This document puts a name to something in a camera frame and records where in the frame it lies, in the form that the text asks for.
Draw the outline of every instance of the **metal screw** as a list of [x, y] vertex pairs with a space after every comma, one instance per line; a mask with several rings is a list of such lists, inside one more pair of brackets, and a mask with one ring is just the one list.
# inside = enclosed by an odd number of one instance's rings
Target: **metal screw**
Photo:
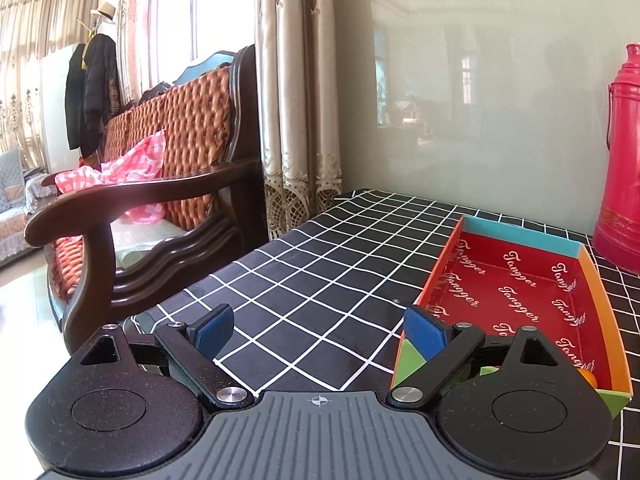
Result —
[[248, 396], [248, 393], [244, 388], [238, 386], [227, 386], [218, 390], [216, 398], [220, 402], [226, 402], [227, 404], [235, 404], [236, 402], [242, 402]]
[[413, 386], [403, 386], [393, 390], [391, 396], [397, 402], [417, 402], [422, 398], [422, 392]]

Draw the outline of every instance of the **table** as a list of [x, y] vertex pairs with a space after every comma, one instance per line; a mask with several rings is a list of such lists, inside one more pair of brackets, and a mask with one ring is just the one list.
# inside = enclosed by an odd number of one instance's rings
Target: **table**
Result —
[[460, 215], [516, 224], [586, 245], [615, 311], [636, 395], [615, 420], [598, 471], [640, 470], [640, 277], [594, 253], [589, 237], [434, 200], [361, 189], [132, 319], [140, 332], [193, 322], [220, 303], [234, 335], [215, 359], [254, 394], [390, 387], [404, 306], [415, 301]]

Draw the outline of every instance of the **red thermos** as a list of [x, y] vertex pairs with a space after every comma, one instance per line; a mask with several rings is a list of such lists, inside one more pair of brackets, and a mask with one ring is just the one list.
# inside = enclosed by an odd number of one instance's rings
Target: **red thermos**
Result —
[[609, 85], [607, 183], [593, 247], [621, 269], [640, 274], [640, 44]]

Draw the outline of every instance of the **pink checkered cloth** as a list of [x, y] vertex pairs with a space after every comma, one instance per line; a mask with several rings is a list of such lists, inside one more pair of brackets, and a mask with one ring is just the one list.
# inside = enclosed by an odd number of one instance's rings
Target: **pink checkered cloth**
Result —
[[[122, 184], [143, 182], [157, 178], [164, 160], [164, 130], [141, 140], [125, 155], [102, 165], [102, 171], [91, 166], [81, 166], [77, 170], [56, 175], [56, 185], [65, 194], [85, 187], [101, 184]], [[164, 217], [162, 204], [135, 207], [124, 213], [135, 224], [155, 224]]]

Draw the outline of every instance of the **wooden armchair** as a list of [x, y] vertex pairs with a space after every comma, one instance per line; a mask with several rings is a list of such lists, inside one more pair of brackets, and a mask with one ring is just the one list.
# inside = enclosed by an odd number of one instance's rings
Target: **wooden armchair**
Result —
[[[162, 178], [59, 196], [25, 228], [29, 244], [47, 247], [49, 298], [71, 353], [101, 325], [155, 306], [268, 240], [254, 46], [110, 121], [107, 160], [163, 128]], [[120, 268], [111, 223], [152, 203], [164, 203], [166, 220], [185, 232]]]

